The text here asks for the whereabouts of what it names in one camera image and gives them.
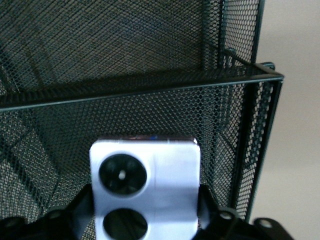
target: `black plastic part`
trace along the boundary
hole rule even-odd
[[[294,240],[280,223],[270,218],[257,218],[254,226],[264,240]]]
[[[21,217],[0,220],[0,240],[79,240],[94,215],[91,185],[86,185],[65,209],[48,212],[25,224]]]
[[[199,222],[200,229],[192,240],[293,240],[286,230],[276,221],[269,218],[258,218],[251,225],[239,219],[232,210],[219,210],[207,186],[199,188]],[[201,219],[210,216],[210,223],[202,225]],[[266,221],[267,227],[261,225]]]

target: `circular hole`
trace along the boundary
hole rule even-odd
[[[106,233],[115,240],[138,240],[147,232],[145,218],[132,209],[120,208],[108,213],[103,220]]]
[[[147,172],[141,162],[126,154],[113,155],[104,160],[99,176],[109,191],[119,195],[134,194],[147,181]]]
[[[263,226],[263,227],[265,227],[265,228],[267,228],[267,229],[272,228],[271,222],[269,222],[269,221],[266,220],[266,219],[260,219],[259,223],[260,223],[261,226]]]
[[[222,217],[225,220],[231,220],[232,219],[232,214],[227,212],[227,211],[222,211],[220,212],[220,217]]]

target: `beige wall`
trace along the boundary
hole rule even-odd
[[[257,62],[285,75],[251,220],[320,239],[320,0],[265,0]]]

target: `wire mesh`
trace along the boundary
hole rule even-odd
[[[97,138],[153,134],[196,137],[201,183],[245,218],[273,107],[274,82],[250,64],[259,4],[0,1],[0,219],[70,203],[91,181]],[[82,238],[94,235],[92,222]]]
[[[220,52],[229,48],[249,62],[258,3],[3,0],[0,65],[6,91],[211,69],[218,67]],[[208,49],[206,42],[217,49]]]

